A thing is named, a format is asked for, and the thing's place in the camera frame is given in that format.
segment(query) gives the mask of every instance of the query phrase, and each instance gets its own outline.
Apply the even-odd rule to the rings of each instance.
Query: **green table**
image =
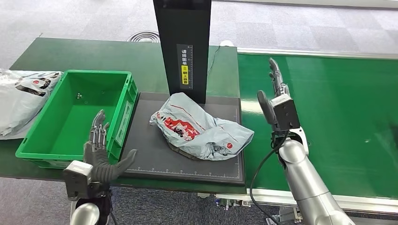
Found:
[[[210,47],[209,60],[213,59],[216,49],[216,46]],[[160,44],[37,38],[10,69],[130,71],[139,91],[168,93]],[[228,87],[223,88],[220,84],[227,79]],[[207,95],[239,96],[236,48],[222,47],[217,52],[208,75]],[[0,177],[62,180],[61,170],[41,169],[29,161],[16,158],[15,151],[21,141],[0,141]],[[119,178],[114,185],[192,192],[246,192],[245,187],[239,186],[131,178]]]
[[[210,47],[210,60],[215,50]],[[309,157],[339,204],[345,209],[398,213],[398,105],[394,103],[398,63],[391,59],[396,57],[238,52],[232,47],[217,52],[207,94],[241,97],[242,123],[255,131],[244,150],[246,185],[270,150],[270,126],[256,92],[262,89],[272,96],[268,76],[272,56],[295,99],[310,145]],[[168,92],[157,44],[37,38],[11,69],[126,70],[132,72],[140,91]],[[59,170],[40,169],[16,158],[20,141],[0,142],[0,176],[61,179]],[[120,178],[115,185],[211,192],[220,198],[248,200],[244,187],[130,178]],[[264,165],[254,187],[263,202],[295,204],[275,156]]]

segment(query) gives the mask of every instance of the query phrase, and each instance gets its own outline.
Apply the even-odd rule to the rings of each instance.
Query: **table edge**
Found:
[[[387,53],[349,53],[349,52],[320,52],[320,51],[302,51],[285,49],[266,49],[266,48],[237,48],[238,54],[252,55],[296,55],[296,56],[323,56],[328,58],[357,58],[357,59],[387,59],[398,60],[398,54]]]
[[[216,194],[216,198],[251,201],[249,189],[247,194]],[[297,203],[290,191],[269,189],[253,189],[254,198],[267,205],[297,207]],[[350,212],[383,213],[386,215],[398,214],[398,200],[387,198],[368,198],[345,195],[333,195],[338,205]]]

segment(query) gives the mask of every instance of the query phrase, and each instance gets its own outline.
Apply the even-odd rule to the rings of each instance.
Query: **black cutting mat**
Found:
[[[140,93],[123,148],[138,152],[134,164],[123,176],[244,185],[242,152],[224,161],[192,160],[171,150],[161,130],[149,125],[151,115],[168,97],[168,94]],[[207,97],[206,104],[201,106],[214,117],[240,123],[239,98]]]

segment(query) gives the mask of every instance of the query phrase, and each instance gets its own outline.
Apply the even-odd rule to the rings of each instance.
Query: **black cable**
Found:
[[[112,212],[110,212],[110,214],[111,214],[111,217],[112,217],[112,219],[113,219],[113,223],[114,223],[115,225],[117,225],[117,222],[116,222],[116,218],[115,218],[115,216],[113,215],[113,213],[112,213]]]
[[[213,68],[213,64],[214,64],[214,60],[215,60],[215,54],[218,52],[220,47],[221,47],[221,45],[218,46],[218,48],[216,49],[216,51],[213,54],[213,60],[212,60],[212,62],[210,64],[210,68],[209,68],[209,70],[207,70],[207,76],[209,76],[210,70]]]
[[[272,221],[276,224],[276,225],[280,225],[280,223],[277,221],[277,220],[275,220],[274,219],[274,217],[272,216],[272,215],[270,215],[269,213],[267,213],[262,207],[260,207],[260,205],[257,203],[257,201],[254,199],[254,197],[253,197],[253,184],[254,184],[254,180],[256,179],[256,177],[257,177],[257,174],[259,173],[259,171],[261,170],[261,168],[262,168],[262,165],[265,163],[265,161],[267,160],[267,159],[269,159],[269,157],[271,157],[271,155],[272,154],[274,154],[276,151],[278,151],[279,150],[279,148],[281,148],[281,146],[282,146],[282,144],[285,142],[285,140],[286,140],[286,138],[287,138],[287,135],[288,135],[288,131],[286,131],[286,133],[285,133],[285,135],[283,136],[283,139],[282,139],[282,141],[281,142],[279,142],[265,157],[264,157],[264,159],[261,161],[261,163],[260,163],[260,165],[259,165],[259,167],[257,167],[257,170],[256,170],[256,172],[254,173],[254,176],[253,176],[253,178],[252,178],[252,183],[250,184],[250,198],[252,199],[252,202],[267,216],[267,217],[269,217],[270,219],[272,219]]]

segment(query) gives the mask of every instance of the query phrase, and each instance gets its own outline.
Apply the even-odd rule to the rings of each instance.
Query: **red logo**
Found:
[[[193,128],[189,122],[182,120],[172,120],[170,117],[164,120],[164,125],[166,125],[170,130],[176,132],[180,137],[184,138],[186,141],[191,141],[196,135],[200,133]]]

